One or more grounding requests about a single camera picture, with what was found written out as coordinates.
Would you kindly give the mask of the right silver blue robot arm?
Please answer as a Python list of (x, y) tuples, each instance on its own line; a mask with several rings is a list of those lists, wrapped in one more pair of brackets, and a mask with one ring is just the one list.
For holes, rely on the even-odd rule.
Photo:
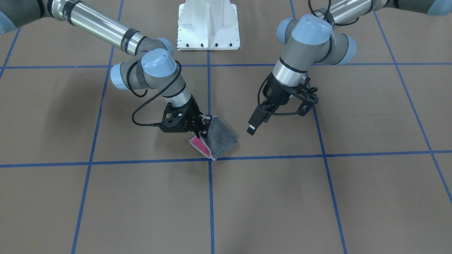
[[(110, 78), (115, 87), (129, 90), (137, 97), (144, 97), (150, 89), (158, 90), (132, 113), (135, 125), (208, 136), (212, 116), (200, 111), (182, 77), (180, 62), (173, 59), (174, 48), (167, 39), (151, 39), (82, 0), (2, 0), (0, 8), (1, 34), (49, 17), (78, 27), (132, 56), (131, 61), (111, 68)], [(136, 114), (158, 96), (167, 103), (162, 120), (137, 122)]]

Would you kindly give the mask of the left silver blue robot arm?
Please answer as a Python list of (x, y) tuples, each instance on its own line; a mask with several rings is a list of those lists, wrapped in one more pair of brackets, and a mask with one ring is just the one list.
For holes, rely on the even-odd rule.
[(355, 40), (334, 29), (354, 24), (361, 16), (389, 7), (445, 16), (451, 13), (450, 0), (338, 0), (329, 1), (300, 19), (284, 19), (278, 26), (276, 37), (285, 46), (273, 71), (265, 78), (258, 91), (265, 100), (257, 99), (247, 132), (253, 135), (258, 127), (278, 115), (277, 109), (291, 97), (301, 100), (295, 115), (305, 116), (318, 103), (317, 88), (308, 88), (307, 71), (315, 64), (344, 65), (355, 56)]

